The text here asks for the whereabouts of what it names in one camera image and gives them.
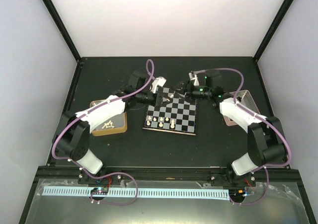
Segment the black and white chessboard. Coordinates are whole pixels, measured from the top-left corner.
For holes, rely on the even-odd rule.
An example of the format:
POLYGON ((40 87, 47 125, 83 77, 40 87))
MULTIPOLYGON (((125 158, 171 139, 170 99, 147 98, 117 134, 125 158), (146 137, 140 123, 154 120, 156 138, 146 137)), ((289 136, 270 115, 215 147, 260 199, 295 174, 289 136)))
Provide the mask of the black and white chessboard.
POLYGON ((171 104, 163 107, 148 106, 143 128, 145 130, 196 135, 197 101, 184 101, 181 96, 172 89, 170 89, 169 94, 171 93, 174 95, 171 104), (160 117, 164 118, 162 128, 159 127, 159 123, 161 122, 160 117), (170 128, 172 119, 175 120, 174 129, 170 128))

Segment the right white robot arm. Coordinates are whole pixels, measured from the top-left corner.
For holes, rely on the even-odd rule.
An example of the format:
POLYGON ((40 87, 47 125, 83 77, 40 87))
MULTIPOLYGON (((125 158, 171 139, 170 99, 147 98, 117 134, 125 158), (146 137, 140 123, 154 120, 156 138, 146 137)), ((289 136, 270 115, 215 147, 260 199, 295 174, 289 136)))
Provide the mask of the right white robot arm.
POLYGON ((263 116, 242 104, 238 91, 224 91, 223 68, 189 73, 189 80, 173 87, 186 101, 208 99, 223 116, 239 125, 247 134, 247 152, 231 162, 226 180, 231 186, 239 185, 247 174, 266 167, 284 167, 291 162, 291 149, 278 118, 263 116))

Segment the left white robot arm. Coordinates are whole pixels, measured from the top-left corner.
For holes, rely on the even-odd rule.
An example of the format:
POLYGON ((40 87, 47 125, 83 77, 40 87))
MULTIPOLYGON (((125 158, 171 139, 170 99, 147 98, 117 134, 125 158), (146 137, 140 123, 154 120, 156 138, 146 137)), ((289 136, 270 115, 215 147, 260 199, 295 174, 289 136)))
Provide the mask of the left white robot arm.
POLYGON ((169 100, 162 92, 165 83, 162 76, 146 79, 141 73, 134 72, 127 84, 101 103, 77 113, 63 113, 52 140, 52 157, 73 161, 89 172, 94 183, 103 183, 107 172, 102 168, 102 161, 89 148, 91 132, 138 103, 161 106, 169 100))

